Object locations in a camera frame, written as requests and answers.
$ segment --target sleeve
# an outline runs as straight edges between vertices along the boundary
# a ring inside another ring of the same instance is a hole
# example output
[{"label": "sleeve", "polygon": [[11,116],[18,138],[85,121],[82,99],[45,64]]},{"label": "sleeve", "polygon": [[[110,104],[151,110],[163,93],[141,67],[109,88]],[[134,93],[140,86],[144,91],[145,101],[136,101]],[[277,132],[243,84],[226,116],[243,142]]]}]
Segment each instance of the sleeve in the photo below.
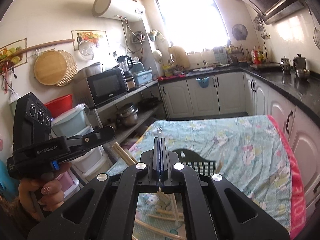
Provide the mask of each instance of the sleeve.
[{"label": "sleeve", "polygon": [[30,230],[38,224],[38,221],[23,209],[18,197],[9,203],[0,196],[0,206],[25,238]]}]

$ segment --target hand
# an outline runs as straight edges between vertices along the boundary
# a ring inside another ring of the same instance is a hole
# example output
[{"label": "hand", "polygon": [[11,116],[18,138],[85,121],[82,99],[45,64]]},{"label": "hand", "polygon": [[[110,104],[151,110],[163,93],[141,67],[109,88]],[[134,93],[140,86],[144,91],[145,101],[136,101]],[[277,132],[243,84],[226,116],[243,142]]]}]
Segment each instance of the hand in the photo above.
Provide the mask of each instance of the hand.
[{"label": "hand", "polygon": [[[62,163],[60,170],[54,172],[54,177],[66,172],[71,167],[71,163]],[[30,192],[37,191],[41,188],[41,193],[44,195],[40,200],[40,205],[45,205],[44,211],[55,211],[63,204],[64,192],[61,190],[61,183],[57,179],[49,182],[44,182],[39,179],[23,178],[19,185],[19,200],[24,208],[35,220],[40,221],[40,215],[37,213],[33,205]]]}]

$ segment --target kettle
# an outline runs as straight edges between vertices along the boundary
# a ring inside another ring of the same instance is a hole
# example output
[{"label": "kettle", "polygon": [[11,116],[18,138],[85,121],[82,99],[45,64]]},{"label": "kettle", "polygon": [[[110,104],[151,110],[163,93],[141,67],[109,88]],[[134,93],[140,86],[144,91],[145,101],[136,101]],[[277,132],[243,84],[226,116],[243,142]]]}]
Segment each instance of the kettle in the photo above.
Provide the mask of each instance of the kettle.
[{"label": "kettle", "polygon": [[286,57],[282,58],[280,61],[280,66],[284,74],[290,74],[290,60]]},{"label": "kettle", "polygon": [[306,69],[306,58],[301,57],[301,54],[298,54],[297,57],[293,59],[293,70],[296,71],[297,69]]}]

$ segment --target white cabinet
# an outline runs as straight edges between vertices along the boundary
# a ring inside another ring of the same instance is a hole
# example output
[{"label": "white cabinet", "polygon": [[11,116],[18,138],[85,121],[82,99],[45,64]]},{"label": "white cabinet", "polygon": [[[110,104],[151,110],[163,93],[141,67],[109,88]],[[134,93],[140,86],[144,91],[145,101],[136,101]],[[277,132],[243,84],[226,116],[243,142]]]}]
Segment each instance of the white cabinet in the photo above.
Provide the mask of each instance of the white cabinet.
[{"label": "white cabinet", "polygon": [[294,104],[284,96],[280,95],[277,91],[269,88],[268,114],[272,115],[272,117],[277,121],[280,129],[283,131],[287,139],[289,139],[292,131],[295,111],[296,106]]},{"label": "white cabinet", "polygon": [[268,111],[268,85],[258,79],[254,79],[253,93],[255,94],[254,100],[254,114],[262,115],[267,114]]},{"label": "white cabinet", "polygon": [[215,76],[220,114],[245,112],[244,81],[242,72]]},{"label": "white cabinet", "polygon": [[213,76],[208,78],[207,87],[201,87],[197,79],[188,79],[187,84],[195,116],[220,114],[217,87]]},{"label": "white cabinet", "polygon": [[192,104],[186,80],[160,85],[169,118],[192,117]]},{"label": "white cabinet", "polygon": [[253,92],[253,77],[243,73],[244,93],[245,93],[245,111],[248,115],[254,115],[255,93]]},{"label": "white cabinet", "polygon": [[289,144],[298,161],[308,205],[320,190],[316,187],[320,181],[320,129],[299,108],[296,108]]}]

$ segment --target black countertop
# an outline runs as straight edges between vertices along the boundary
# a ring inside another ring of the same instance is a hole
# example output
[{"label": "black countertop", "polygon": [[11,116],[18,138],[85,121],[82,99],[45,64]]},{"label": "black countertop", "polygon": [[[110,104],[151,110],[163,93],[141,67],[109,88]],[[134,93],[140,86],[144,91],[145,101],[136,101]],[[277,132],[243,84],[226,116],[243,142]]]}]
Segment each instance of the black countertop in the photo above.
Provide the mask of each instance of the black countertop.
[{"label": "black countertop", "polygon": [[202,78],[214,74],[245,72],[263,81],[279,92],[294,105],[299,107],[320,128],[320,80],[310,77],[307,81],[297,78],[294,72],[291,75],[283,74],[281,69],[272,72],[257,72],[253,68],[238,66],[217,67],[205,73],[192,73],[185,77],[176,77],[160,81],[159,84],[176,82],[192,78]]}]

